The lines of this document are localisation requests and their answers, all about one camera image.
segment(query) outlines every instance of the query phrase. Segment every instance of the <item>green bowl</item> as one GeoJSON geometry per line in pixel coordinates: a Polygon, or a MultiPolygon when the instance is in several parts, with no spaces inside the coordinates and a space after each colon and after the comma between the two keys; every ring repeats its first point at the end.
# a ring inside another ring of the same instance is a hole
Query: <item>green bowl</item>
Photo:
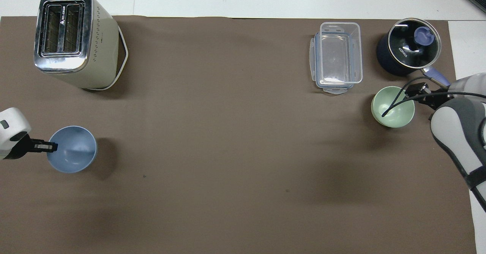
{"type": "MultiPolygon", "coordinates": [[[[399,128],[408,124],[415,114],[415,104],[413,101],[408,101],[394,107],[384,117],[382,114],[390,107],[394,98],[398,94],[401,88],[396,86],[388,86],[382,88],[371,101],[371,112],[373,117],[378,123],[390,127],[399,128]]],[[[400,102],[405,97],[405,91],[403,91],[395,103],[400,102]]]]}

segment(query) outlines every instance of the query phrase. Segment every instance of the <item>pot lid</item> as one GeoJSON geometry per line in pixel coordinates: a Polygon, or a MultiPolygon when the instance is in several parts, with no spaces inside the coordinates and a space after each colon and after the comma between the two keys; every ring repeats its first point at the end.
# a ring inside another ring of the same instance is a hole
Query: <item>pot lid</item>
{"type": "Polygon", "coordinates": [[[439,57],[439,34],[426,21],[403,19],[388,33],[388,49],[402,65],[422,69],[434,63],[439,57]]]}

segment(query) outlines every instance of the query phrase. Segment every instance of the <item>plastic food container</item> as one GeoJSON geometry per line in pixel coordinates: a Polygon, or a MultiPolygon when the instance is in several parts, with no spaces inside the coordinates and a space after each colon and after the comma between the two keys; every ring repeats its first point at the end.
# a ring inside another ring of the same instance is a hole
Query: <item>plastic food container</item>
{"type": "Polygon", "coordinates": [[[325,92],[345,93],[363,79],[361,31],[354,22],[324,22],[311,39],[312,80],[325,92]]]}

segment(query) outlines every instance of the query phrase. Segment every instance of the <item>blue bowl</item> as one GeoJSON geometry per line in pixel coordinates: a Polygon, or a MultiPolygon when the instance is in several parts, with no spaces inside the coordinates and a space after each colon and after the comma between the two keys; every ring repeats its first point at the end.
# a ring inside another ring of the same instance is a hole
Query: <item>blue bowl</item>
{"type": "Polygon", "coordinates": [[[56,131],[49,142],[57,143],[57,151],[47,153],[50,165],[64,173],[75,173],[89,166],[96,157],[98,145],[87,129],[67,126],[56,131]]]}

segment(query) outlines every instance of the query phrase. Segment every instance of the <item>white table surface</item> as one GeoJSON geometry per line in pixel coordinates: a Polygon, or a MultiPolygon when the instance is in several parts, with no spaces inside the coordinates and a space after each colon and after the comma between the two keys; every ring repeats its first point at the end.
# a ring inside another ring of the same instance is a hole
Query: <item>white table surface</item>
{"type": "MultiPolygon", "coordinates": [[[[449,21],[457,79],[486,72],[486,13],[467,0],[98,0],[111,15],[305,17],[449,21]]],[[[39,0],[0,0],[1,16],[36,16],[39,0]]],[[[486,254],[486,213],[470,195],[476,249],[486,254]]]]}

